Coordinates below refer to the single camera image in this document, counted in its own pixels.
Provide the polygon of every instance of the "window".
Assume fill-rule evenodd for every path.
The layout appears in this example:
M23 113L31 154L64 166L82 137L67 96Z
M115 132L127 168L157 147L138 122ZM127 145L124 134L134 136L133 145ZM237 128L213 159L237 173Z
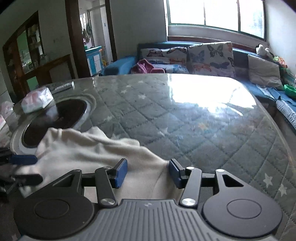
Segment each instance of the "window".
M198 25L266 38L264 0L167 0L170 25Z
M85 13L80 15L80 23L81 23L81 28L82 28L82 32L83 32L83 30L86 29L86 15L85 15Z

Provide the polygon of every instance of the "green toy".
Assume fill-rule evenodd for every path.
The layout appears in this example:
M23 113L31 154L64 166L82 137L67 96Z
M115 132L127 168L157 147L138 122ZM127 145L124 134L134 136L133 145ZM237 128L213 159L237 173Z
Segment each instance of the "green toy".
M284 90L287 96L296 99L296 89L290 85L284 85Z

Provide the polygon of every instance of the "quilted tablecloth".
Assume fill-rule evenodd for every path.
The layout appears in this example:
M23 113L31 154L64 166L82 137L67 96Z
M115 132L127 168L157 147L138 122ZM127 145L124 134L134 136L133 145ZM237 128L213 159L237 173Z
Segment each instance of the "quilted tablecloth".
M92 126L112 139L137 139L183 166L236 175L282 208L276 238L295 240L295 161L271 116L241 83L202 75L131 74L77 80L75 90L60 95L88 92L96 93Z

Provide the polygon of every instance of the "plastic bag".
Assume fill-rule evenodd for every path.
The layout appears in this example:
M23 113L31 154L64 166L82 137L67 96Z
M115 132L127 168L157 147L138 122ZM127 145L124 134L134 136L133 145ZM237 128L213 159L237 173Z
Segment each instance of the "plastic bag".
M288 68L286 62L279 56L274 57L274 62L278 62L283 68Z
M54 98L47 87L41 87L31 91L22 100L22 109L25 113L31 113L45 108Z
M5 126L6 122L2 115L0 115L0 130Z
M14 103L9 101L5 101L0 105L0 115L2 115L4 119L7 119L7 117L13 113L13 105Z

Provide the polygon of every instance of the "ribbed gray panel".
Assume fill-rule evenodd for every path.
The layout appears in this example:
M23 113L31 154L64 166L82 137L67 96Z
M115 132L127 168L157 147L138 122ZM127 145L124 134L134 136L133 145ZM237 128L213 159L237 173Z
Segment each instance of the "ribbed gray panel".
M20 241L33 241L23 236ZM82 232L64 241L233 241L213 231L197 211L174 200L123 200L99 212ZM274 237L257 239L276 241Z

